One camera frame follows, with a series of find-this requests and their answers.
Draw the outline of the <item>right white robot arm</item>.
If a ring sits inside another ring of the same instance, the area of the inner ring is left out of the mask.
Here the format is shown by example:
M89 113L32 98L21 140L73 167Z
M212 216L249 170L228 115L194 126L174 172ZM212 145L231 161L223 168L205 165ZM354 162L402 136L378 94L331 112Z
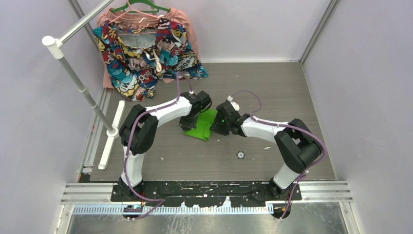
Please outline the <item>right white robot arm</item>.
M270 193L276 200L288 196L290 185L327 153L325 144L300 119L274 122L252 114L241 115L238 104L228 100L218 105L216 110L217 115L210 128L215 133L255 137L276 144L283 158L280 170L270 179Z

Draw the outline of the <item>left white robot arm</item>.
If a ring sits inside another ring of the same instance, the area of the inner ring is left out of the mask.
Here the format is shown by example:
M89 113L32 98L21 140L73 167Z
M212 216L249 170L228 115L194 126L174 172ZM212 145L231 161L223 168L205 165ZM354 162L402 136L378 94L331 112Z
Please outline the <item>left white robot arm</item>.
M153 145L158 127L179 118L183 131L196 129L200 113L212 105L211 97L205 91L198 94L181 93L177 98L153 107L133 106L120 128L124 149L124 165L121 180L126 186L123 195L130 201L137 201L142 195L142 168L145 153Z

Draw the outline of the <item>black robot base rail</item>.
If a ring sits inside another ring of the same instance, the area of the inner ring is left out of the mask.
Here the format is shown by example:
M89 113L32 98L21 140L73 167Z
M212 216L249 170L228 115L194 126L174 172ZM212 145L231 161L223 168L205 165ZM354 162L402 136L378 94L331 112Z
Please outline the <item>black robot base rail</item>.
M301 200L299 186L277 192L267 181L142 181L134 190L122 180L113 185L112 202L142 202L155 206L163 199L165 207L221 207L226 199L231 207L261 207L269 201Z

